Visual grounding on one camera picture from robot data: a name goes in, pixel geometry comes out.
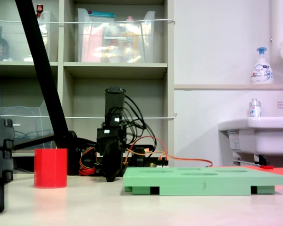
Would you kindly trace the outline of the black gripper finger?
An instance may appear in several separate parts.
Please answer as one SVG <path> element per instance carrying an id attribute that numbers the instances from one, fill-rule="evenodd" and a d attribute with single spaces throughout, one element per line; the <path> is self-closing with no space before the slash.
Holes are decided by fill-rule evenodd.
<path id="1" fill-rule="evenodd" d="M 109 143 L 103 153 L 102 171 L 107 182 L 113 182 L 123 170 L 123 151 L 118 141 Z"/>

